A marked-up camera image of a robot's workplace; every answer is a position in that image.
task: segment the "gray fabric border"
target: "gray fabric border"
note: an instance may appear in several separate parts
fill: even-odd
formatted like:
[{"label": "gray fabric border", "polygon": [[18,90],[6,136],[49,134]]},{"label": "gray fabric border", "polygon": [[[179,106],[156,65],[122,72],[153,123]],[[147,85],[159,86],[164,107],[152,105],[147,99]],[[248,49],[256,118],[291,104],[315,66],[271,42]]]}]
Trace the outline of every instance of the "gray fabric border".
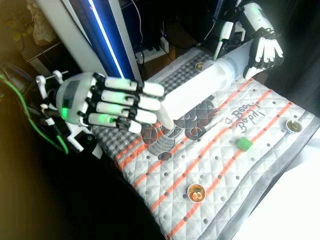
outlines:
[{"label": "gray fabric border", "polygon": [[312,138],[315,132],[320,127],[320,119],[314,117],[309,126],[304,130],[303,134],[288,148],[284,154],[264,173],[264,175],[254,185],[245,201],[234,215],[234,217],[227,223],[218,240],[231,240],[236,232],[239,230],[245,219],[251,214],[256,204],[259,202],[261,196],[268,189],[270,183],[279,173],[283,173],[288,164],[301,152],[308,141]]},{"label": "gray fabric border", "polygon": [[[305,111],[303,114],[302,114],[302,116],[301,116],[301,118],[300,119],[302,119],[302,118],[304,118],[305,116],[307,116],[308,115],[308,112],[307,111]],[[311,126],[311,124],[313,123],[313,121],[316,119],[316,117],[312,120],[312,122],[310,123],[310,125],[307,127],[307,129]],[[273,148],[272,149],[270,149],[263,157],[261,157],[260,158],[260,160],[258,160],[258,161],[256,161],[256,163],[251,167],[251,169],[249,170],[249,171],[251,171],[251,170],[254,170],[254,169],[256,169],[262,162],[263,162],[263,160],[268,156],[268,154],[270,153],[270,151],[272,151],[274,148],[276,148],[278,145],[280,145],[280,144],[282,144],[282,141],[283,141],[283,139],[284,139],[284,137],[285,136],[287,136],[287,135],[289,135],[289,133],[286,133],[278,142],[277,142],[277,144],[275,145],[275,146],[273,146]],[[285,162],[285,166],[287,166],[288,164],[290,164],[291,162],[292,162],[292,160],[294,159],[294,157],[289,161],[289,162]],[[273,174],[273,178],[272,179],[274,179],[274,177],[275,176],[277,176],[277,175],[282,175],[282,174],[279,174],[279,173],[281,173],[281,171],[277,171],[277,173],[276,174]],[[243,185],[244,184],[244,182],[248,179],[248,177],[249,177],[249,174],[247,173],[244,177],[243,177],[243,179],[241,180],[241,182],[239,183],[239,185],[238,186],[241,186],[241,185]],[[256,185],[252,188],[252,190],[251,190],[251,192],[249,193],[249,195],[251,195],[251,194],[253,194],[252,193],[252,191],[253,191],[253,189],[256,187]],[[268,187],[269,187],[269,184],[268,185],[265,185],[265,184],[263,184],[263,186],[261,186],[261,185],[259,185],[259,190],[261,190],[260,188],[261,187],[264,187],[264,188],[262,188],[263,189],[263,191],[260,191],[260,192],[262,192],[262,193],[264,193],[265,192],[265,190],[267,190],[268,189]],[[224,204],[224,206],[222,207],[222,209],[220,209],[220,211],[216,214],[216,216],[214,217],[214,219],[211,221],[211,223],[209,224],[209,226],[207,227],[207,229],[202,233],[202,235],[198,238],[199,240],[201,240],[201,239],[205,239],[207,236],[208,236],[208,234],[209,234],[209,232],[212,230],[212,228],[215,226],[215,224],[216,224],[216,222],[217,222],[217,218],[219,218],[223,213],[224,213],[224,211],[225,211],[225,208],[229,205],[229,202],[230,201],[232,201],[232,199],[235,197],[235,195],[236,195],[236,193],[238,193],[238,191],[240,190],[240,188],[237,188],[235,191],[234,191],[234,193],[231,195],[231,197],[228,199],[228,201]],[[244,203],[242,204],[242,206],[239,208],[239,210],[238,210],[238,213],[241,211],[241,209],[242,208],[245,208],[246,210],[248,210],[248,204],[251,204],[252,205],[252,202],[247,202],[247,199],[248,199],[248,197],[249,197],[249,195],[247,196],[247,198],[246,198],[246,200],[244,201]],[[250,206],[251,208],[249,208],[249,209],[254,209],[255,208],[255,206],[257,205],[257,203],[261,200],[262,198],[261,198],[261,194],[259,195],[259,199],[258,199],[258,201],[255,201],[255,204],[254,204],[254,206]],[[231,222],[231,221],[238,221],[238,219],[236,219],[236,220],[234,220],[234,218],[235,217],[233,217],[230,221],[229,221],[229,223]],[[222,232],[221,232],[221,234],[219,235],[219,237],[218,237],[218,239],[220,239],[221,238],[221,235],[224,233],[224,231],[225,231],[225,229],[227,229],[228,228],[228,225],[229,225],[229,223],[227,223],[227,225],[224,227],[224,229],[222,230]]]}]

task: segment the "power strip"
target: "power strip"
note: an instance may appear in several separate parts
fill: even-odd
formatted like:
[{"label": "power strip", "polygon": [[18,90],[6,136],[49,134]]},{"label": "power strip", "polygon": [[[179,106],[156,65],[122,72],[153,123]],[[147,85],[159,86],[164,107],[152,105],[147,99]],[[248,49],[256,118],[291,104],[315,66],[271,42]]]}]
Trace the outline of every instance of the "power strip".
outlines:
[{"label": "power strip", "polygon": [[[164,37],[160,38],[160,45],[161,45],[161,47],[163,47],[163,49],[165,49],[165,51],[167,53],[169,53],[169,42]],[[156,59],[158,57],[161,57],[161,56],[167,54],[161,47],[160,47],[159,51],[157,51],[154,48],[151,51],[149,51],[148,49],[143,50],[144,59],[143,59],[143,54],[141,53],[141,51],[135,53],[135,57],[137,58],[137,62],[142,63],[144,60],[144,62],[146,63],[146,62],[149,62],[153,59]]]}]

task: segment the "robotic hand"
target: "robotic hand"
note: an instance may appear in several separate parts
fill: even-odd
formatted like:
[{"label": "robotic hand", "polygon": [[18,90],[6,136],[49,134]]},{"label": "robotic hand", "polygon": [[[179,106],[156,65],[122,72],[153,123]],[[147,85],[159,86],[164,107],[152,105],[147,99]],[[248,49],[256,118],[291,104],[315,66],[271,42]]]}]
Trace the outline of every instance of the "robotic hand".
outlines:
[{"label": "robotic hand", "polygon": [[[105,126],[140,133],[141,123],[154,124],[157,116],[151,111],[160,109],[160,102],[149,96],[161,97],[164,88],[157,83],[104,77],[98,73],[81,73],[62,80],[59,71],[53,72],[60,87],[55,91],[55,106],[63,120],[77,126]],[[37,77],[44,100],[48,99],[46,79]]]},{"label": "robotic hand", "polygon": [[243,73],[243,77],[248,80],[264,70],[279,66],[284,56],[277,41],[275,29],[261,7],[255,2],[238,7],[240,2],[237,2],[237,8],[231,17],[235,23],[226,21],[222,27],[214,60],[222,55],[221,50],[228,48],[228,44],[232,42],[236,33],[241,33],[240,39],[233,42],[243,42],[245,34],[249,35],[253,38],[253,43],[249,53],[249,62]]}]

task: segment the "green cube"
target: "green cube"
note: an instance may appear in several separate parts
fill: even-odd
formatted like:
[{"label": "green cube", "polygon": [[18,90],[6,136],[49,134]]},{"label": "green cube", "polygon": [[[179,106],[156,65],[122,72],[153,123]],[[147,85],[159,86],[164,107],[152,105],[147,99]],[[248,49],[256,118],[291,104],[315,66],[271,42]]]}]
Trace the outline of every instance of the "green cube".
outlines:
[{"label": "green cube", "polygon": [[236,146],[240,148],[242,151],[246,152],[252,146],[253,142],[251,142],[246,137],[242,137],[237,143]]}]

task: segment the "white cable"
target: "white cable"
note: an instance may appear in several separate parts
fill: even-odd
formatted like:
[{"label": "white cable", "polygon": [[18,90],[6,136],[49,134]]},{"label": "white cable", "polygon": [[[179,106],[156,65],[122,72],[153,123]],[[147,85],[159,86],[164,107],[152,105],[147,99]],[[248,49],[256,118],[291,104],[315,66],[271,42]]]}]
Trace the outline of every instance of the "white cable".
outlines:
[{"label": "white cable", "polygon": [[210,31],[208,32],[208,34],[205,36],[205,38],[203,39],[203,42],[207,39],[207,37],[209,36],[209,34],[211,33],[212,29],[214,29],[214,26],[215,26],[216,22],[213,23]]},{"label": "white cable", "polygon": [[141,31],[141,17],[140,17],[140,12],[139,12],[139,9],[137,8],[137,5],[135,4],[135,1],[134,1],[134,0],[131,0],[131,2],[132,2],[133,5],[135,6],[136,12],[138,13],[138,16],[139,16],[139,21],[140,21],[140,34],[141,34],[141,42],[140,42],[140,44],[142,44],[142,42],[144,41],[144,35],[142,34],[142,31]]}]

